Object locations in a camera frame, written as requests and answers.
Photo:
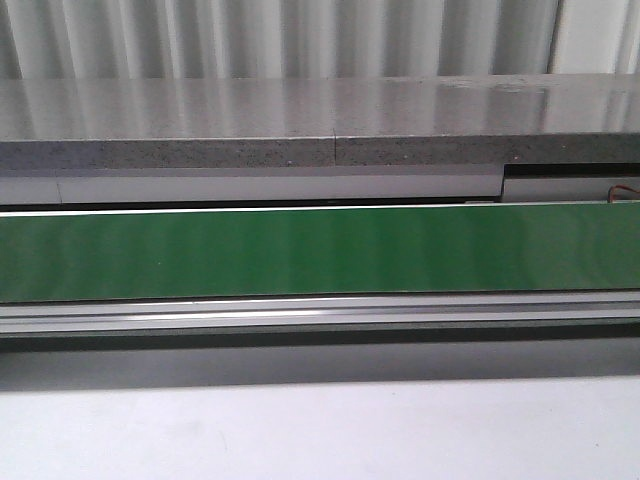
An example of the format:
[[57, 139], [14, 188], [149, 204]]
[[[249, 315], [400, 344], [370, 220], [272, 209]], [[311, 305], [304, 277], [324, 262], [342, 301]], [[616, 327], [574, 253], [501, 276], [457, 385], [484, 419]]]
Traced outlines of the white pleated curtain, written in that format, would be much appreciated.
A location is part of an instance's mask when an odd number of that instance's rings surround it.
[[635, 1], [5, 1], [1, 75], [635, 74]]

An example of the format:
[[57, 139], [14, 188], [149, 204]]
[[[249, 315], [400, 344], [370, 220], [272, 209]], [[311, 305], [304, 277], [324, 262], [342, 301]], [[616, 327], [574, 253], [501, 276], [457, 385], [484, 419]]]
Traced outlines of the green conveyor belt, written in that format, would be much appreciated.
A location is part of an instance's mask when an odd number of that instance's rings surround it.
[[635, 202], [1, 219], [5, 303], [638, 285]]

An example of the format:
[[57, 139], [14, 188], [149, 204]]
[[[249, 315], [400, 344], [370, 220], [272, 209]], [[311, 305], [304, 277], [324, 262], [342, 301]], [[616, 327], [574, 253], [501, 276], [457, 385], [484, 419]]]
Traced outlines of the grey stone countertop slab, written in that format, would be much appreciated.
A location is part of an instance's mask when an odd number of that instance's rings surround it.
[[1, 84], [5, 172], [638, 159], [635, 75]]

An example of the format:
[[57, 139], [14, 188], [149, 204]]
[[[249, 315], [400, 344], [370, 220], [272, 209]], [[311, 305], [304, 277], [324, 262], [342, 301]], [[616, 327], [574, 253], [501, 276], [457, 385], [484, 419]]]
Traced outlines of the aluminium conveyor frame rail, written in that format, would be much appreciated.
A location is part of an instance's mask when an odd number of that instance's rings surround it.
[[635, 320], [627, 291], [367, 295], [3, 306], [4, 334], [438, 322]]

